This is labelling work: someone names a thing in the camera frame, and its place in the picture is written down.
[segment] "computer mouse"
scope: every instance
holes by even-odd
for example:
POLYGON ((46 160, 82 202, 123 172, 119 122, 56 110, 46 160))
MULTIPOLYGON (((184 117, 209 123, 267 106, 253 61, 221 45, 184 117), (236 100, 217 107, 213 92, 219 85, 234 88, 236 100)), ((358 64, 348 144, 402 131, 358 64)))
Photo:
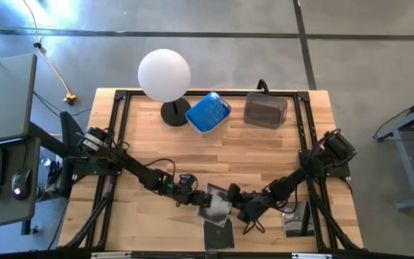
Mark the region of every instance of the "computer mouse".
POLYGON ((32 174, 29 168, 20 168, 12 176, 12 196, 16 200, 25 200, 32 191, 32 174))

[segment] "wooden table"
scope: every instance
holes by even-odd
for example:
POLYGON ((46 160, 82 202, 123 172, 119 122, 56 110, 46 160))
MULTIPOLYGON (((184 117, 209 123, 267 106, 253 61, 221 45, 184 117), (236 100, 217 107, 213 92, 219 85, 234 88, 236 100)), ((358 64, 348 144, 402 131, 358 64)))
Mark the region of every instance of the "wooden table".
MULTIPOLYGON (((108 127, 115 90, 97 89, 90 127, 108 127)), ((316 132, 321 137, 324 132, 335 129, 328 92, 309 93, 316 132)), ((200 97, 188 96, 186 99, 194 105, 200 97)), ((146 96, 133 96, 124 137, 130 144, 129 154, 142 163, 156 158, 173 159, 177 163, 177 173, 197 175, 199 189, 204 189, 207 183, 225 189, 230 183, 237 183, 245 191, 258 191, 270 181, 291 174, 299 165, 297 154, 300 149, 293 101, 288 100, 285 124, 273 130, 243 122, 244 97, 228 96, 225 100, 233 107, 229 120, 203 139, 188 124, 182 127, 166 125, 160 117, 160 102, 146 96)), ((115 132, 119 129, 122 109, 123 105, 119 107, 115 132)), ((303 105, 301 109, 307 125, 303 105)), ((157 163, 155 168, 172 172, 172 165, 164 161, 157 163)), ((96 182, 97 177, 88 176, 74 185, 59 245, 71 240, 90 215, 96 182)), ((351 240, 362 246, 348 186, 339 179, 330 178, 327 188, 333 216, 351 240)), ((298 200, 308 200, 306 183, 298 188, 298 200)), ((172 199, 154 195, 145 190, 135 176, 123 173, 116 185, 106 249, 202 251, 201 219, 195 212, 194 206, 175 207, 172 199)), ((264 234, 252 230, 242 235, 244 223, 236 215, 237 210, 233 209, 236 236, 233 251, 316 251, 315 237, 284 236, 280 212, 270 209, 260 218, 266 228, 264 234)), ((102 216, 103 213, 98 219, 94 244, 98 240, 102 216)), ((323 238, 329 245, 326 224, 321 219, 323 238)))

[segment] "concrete floor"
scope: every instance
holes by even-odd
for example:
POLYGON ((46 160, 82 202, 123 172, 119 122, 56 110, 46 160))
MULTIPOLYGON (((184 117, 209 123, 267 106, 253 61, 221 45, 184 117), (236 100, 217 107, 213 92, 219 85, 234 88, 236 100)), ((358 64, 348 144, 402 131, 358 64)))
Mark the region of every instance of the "concrete floor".
MULTIPOLYGON (((383 121, 414 104, 414 40, 308 40, 316 80, 310 86, 300 40, 282 38, 299 32, 293 0, 27 2, 38 27, 51 29, 41 43, 79 96, 79 105, 64 105, 63 87, 41 58, 35 90, 72 113, 90 108, 98 87, 138 87, 140 60, 162 47, 188 60, 193 88, 254 88, 264 78, 273 89, 328 90, 337 126, 359 153, 350 162, 351 184, 365 248, 414 255, 414 209, 395 210, 396 201, 412 197, 397 148, 393 142, 378 144, 371 137, 383 121), (84 31, 98 32, 78 36, 84 31), (110 37, 103 31, 261 34, 110 37)), ((300 4, 306 33, 414 35, 414 0, 300 0, 300 4)), ((24 28, 33 28, 33 23, 23 1, 0 1, 0 29, 13 32, 0 35, 0 58, 35 53, 35 37, 24 28)), ((88 115, 76 117, 84 129, 88 115)), ((60 132, 58 118, 36 99, 32 121, 48 132, 60 132)), ((20 237, 20 223, 0 227, 0 253, 46 249, 64 202, 37 205, 33 224, 40 227, 39 234, 20 237)))

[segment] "black lamp stand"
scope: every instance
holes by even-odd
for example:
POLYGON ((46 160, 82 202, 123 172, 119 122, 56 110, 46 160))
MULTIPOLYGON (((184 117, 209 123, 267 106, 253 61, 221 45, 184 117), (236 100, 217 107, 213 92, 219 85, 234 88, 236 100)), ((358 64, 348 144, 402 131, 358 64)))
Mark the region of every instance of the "black lamp stand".
POLYGON ((191 109, 190 103, 183 98, 179 98, 162 105, 161 117, 167 125, 179 127, 188 122, 185 113, 189 109, 191 109))

